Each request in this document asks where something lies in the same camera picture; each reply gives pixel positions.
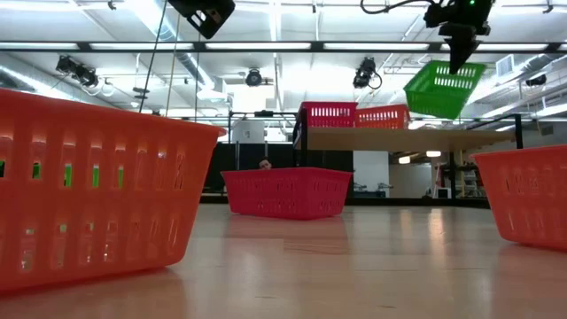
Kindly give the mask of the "black partition panel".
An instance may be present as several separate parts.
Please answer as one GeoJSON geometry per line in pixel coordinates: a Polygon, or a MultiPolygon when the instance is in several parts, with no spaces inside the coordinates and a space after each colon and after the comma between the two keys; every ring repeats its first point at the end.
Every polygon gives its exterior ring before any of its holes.
{"type": "MultiPolygon", "coordinates": [[[[218,143],[214,148],[203,192],[220,195],[224,192],[222,171],[259,169],[262,160],[267,160],[272,168],[295,167],[299,163],[299,156],[299,152],[293,152],[291,144],[218,143]]],[[[353,173],[353,152],[309,151],[307,165],[353,173]]]]}

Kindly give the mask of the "white LED light strip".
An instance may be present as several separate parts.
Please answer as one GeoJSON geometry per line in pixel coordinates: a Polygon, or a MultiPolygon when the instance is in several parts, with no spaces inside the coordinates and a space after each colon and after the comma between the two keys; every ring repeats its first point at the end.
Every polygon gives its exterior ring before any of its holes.
{"type": "Polygon", "coordinates": [[[309,50],[310,43],[206,43],[208,50],[309,50]]]}
{"type": "Polygon", "coordinates": [[[428,43],[325,43],[325,50],[346,51],[422,51],[428,43]]]}
{"type": "Polygon", "coordinates": [[[132,50],[132,51],[145,51],[145,50],[193,50],[192,43],[91,43],[89,45],[93,50],[132,50]]]}
{"type": "Polygon", "coordinates": [[[481,43],[475,51],[542,51],[547,43],[481,43]]]}
{"type": "Polygon", "coordinates": [[[8,43],[0,42],[0,49],[6,50],[77,50],[76,43],[8,43]]]}

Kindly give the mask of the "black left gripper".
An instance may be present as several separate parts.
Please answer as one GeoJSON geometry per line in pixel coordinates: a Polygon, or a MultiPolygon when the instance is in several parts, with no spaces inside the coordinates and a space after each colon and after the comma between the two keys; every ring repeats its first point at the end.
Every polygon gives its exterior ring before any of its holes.
{"type": "Polygon", "coordinates": [[[234,0],[167,0],[205,39],[212,39],[236,9],[234,0]]]}

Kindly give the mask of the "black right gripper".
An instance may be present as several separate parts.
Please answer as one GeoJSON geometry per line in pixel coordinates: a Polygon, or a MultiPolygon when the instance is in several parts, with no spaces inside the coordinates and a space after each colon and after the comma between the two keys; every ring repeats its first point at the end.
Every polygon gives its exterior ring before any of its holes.
{"type": "Polygon", "coordinates": [[[489,35],[488,17],[493,0],[449,0],[447,5],[431,4],[424,14],[427,28],[439,27],[439,34],[449,47],[449,73],[457,74],[468,58],[480,45],[475,37],[454,35],[489,35]]]}

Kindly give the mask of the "green plastic basket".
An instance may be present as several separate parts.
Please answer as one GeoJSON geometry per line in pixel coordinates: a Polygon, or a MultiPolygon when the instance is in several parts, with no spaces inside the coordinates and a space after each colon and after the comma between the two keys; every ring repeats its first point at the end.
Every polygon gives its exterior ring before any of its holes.
{"type": "Polygon", "coordinates": [[[430,61],[404,87],[409,111],[457,119],[485,70],[484,64],[465,63],[451,74],[448,61],[430,61]]]}
{"type": "MultiPolygon", "coordinates": [[[[117,187],[120,189],[123,187],[124,182],[124,167],[119,166],[117,169],[117,187]]],[[[7,176],[7,160],[0,159],[0,178],[7,176]]],[[[42,177],[42,164],[35,162],[32,169],[32,178],[39,180],[42,177]]],[[[71,164],[64,165],[64,186],[70,188],[73,181],[73,166],[71,164]]],[[[101,170],[98,164],[95,164],[92,168],[91,186],[93,188],[98,188],[101,181],[101,170]]]]}

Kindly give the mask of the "white ceiling vent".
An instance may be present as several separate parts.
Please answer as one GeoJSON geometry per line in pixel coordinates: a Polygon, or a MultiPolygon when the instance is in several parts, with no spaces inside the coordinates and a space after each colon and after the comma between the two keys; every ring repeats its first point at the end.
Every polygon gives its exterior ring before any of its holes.
{"type": "Polygon", "coordinates": [[[509,54],[495,62],[496,74],[504,77],[513,74],[515,71],[515,55],[509,54]]]}

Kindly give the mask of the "red plastic basket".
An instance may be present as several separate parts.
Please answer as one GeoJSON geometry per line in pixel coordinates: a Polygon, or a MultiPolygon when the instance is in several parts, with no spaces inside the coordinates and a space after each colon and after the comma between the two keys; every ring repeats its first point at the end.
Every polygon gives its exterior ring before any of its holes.
{"type": "Polygon", "coordinates": [[[352,174],[318,167],[223,171],[235,214],[316,220],[342,213],[352,174]]]}
{"type": "Polygon", "coordinates": [[[305,101],[300,109],[307,110],[307,125],[313,128],[352,128],[355,121],[355,102],[305,101]]]}

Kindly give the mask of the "black aluminium rig frame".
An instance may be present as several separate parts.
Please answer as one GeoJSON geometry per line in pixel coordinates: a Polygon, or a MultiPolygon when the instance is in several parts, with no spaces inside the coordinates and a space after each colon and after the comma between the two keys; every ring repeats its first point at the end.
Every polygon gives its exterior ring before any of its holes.
{"type": "MultiPolygon", "coordinates": [[[[208,50],[206,43],[192,44],[193,50],[179,52],[231,52],[208,50]]],[[[314,45],[322,52],[346,51],[325,50],[325,43],[310,44],[309,50],[273,52],[311,52],[314,45]]],[[[0,160],[7,160],[7,176],[0,178],[0,214],[49,210],[45,203],[50,199],[74,200],[68,205],[93,200],[126,206],[142,200],[198,205],[215,138],[223,134],[223,128],[210,125],[0,89],[0,160]],[[32,178],[35,162],[42,164],[39,180],[32,178]],[[63,182],[65,164],[73,166],[70,188],[63,182]],[[91,186],[95,164],[101,170],[98,188],[91,186]],[[119,166],[124,167],[120,189],[119,166]]],[[[492,206],[499,203],[494,187],[505,191],[503,178],[507,177],[509,196],[521,198],[506,199],[510,203],[551,206],[553,201],[567,207],[567,144],[473,156],[481,173],[488,168],[495,172],[483,175],[492,206]]]]}

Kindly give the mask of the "silver ceiling air duct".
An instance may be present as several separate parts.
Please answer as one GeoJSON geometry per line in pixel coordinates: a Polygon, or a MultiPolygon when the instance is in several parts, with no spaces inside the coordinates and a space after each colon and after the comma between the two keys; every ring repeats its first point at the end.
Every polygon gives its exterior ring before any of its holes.
{"type": "MultiPolygon", "coordinates": [[[[166,4],[166,0],[125,0],[125,2],[159,42],[184,41],[179,28],[188,25],[188,22],[179,13],[173,18],[173,7],[166,4]]],[[[213,91],[220,88],[220,80],[198,65],[196,53],[176,51],[174,57],[176,62],[197,81],[199,89],[213,91]]]]}

